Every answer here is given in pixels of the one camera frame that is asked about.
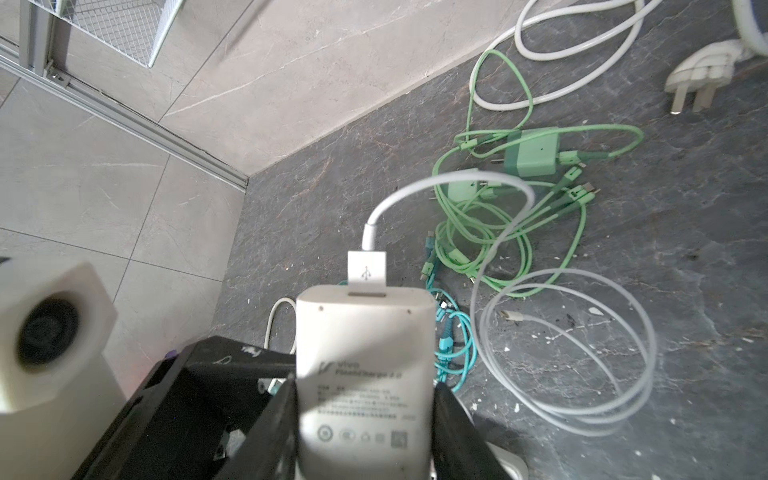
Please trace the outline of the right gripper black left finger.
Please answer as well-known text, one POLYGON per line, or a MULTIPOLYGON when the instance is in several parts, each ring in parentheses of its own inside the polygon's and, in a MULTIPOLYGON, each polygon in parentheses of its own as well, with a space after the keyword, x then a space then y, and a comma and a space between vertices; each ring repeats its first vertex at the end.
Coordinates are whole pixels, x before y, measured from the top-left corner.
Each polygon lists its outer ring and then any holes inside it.
POLYGON ((296 382, 288 378, 215 479, 295 479, 298 427, 296 382))

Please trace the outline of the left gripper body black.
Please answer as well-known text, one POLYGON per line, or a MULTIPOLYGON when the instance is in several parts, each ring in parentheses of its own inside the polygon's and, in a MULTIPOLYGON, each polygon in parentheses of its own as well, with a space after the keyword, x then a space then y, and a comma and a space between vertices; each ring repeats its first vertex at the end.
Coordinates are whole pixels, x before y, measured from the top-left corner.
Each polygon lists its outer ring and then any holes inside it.
POLYGON ((77 479, 215 479, 296 371, 293 355, 212 336, 158 362, 77 479))

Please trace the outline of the white charger with cable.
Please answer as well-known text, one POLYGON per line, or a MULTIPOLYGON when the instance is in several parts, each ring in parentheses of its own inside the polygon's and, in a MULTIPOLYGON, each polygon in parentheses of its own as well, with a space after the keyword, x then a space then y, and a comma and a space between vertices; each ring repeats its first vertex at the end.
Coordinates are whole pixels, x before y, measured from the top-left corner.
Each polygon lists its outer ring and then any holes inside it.
MULTIPOLYGON (((387 255, 377 251, 380 217, 399 201, 459 181, 485 181, 514 188, 526 197, 518 215, 501 235, 516 230, 533 210, 535 194, 524 180, 492 171, 463 170, 438 174, 404 186, 381 201, 364 224, 361 247, 349 251, 347 285, 318 285, 302 292, 296 306, 296 357, 299 402, 299 466, 305 479, 427 479, 436 373, 433 353, 437 306, 425 289, 389 287, 387 255)), ((616 282, 573 268, 535 271, 512 282, 488 302, 478 316, 479 284, 470 299, 473 344, 492 376, 524 405, 550 424, 585 437, 612 434, 650 397, 658 342, 653 324, 637 299, 616 282), (523 283, 546 274, 588 277, 614 289, 639 315, 647 333, 636 331, 607 305, 582 292, 543 283, 523 283), (592 303, 621 324, 636 342, 645 368, 628 390, 621 391, 612 372, 572 335, 561 334, 600 365, 617 397, 594 407, 566 408, 534 400, 501 369, 490 352, 490 314, 507 292, 543 288, 566 292, 592 303)))

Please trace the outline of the white multicolour power strip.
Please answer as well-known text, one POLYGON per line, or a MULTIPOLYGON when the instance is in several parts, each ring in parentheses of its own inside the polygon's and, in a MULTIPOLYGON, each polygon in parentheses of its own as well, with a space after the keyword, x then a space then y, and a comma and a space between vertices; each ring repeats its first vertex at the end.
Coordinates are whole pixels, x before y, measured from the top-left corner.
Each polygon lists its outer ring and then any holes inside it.
POLYGON ((487 443, 487 446, 511 479, 529 479, 528 466, 521 457, 490 442, 487 443))

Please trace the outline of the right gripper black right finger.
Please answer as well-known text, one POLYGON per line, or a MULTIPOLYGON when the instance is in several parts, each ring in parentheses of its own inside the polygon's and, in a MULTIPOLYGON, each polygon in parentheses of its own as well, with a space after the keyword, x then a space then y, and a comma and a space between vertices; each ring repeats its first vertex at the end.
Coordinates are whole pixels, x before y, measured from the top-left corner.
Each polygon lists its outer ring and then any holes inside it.
POLYGON ((452 390, 434 388, 431 455, 437 479, 509 479, 452 390))

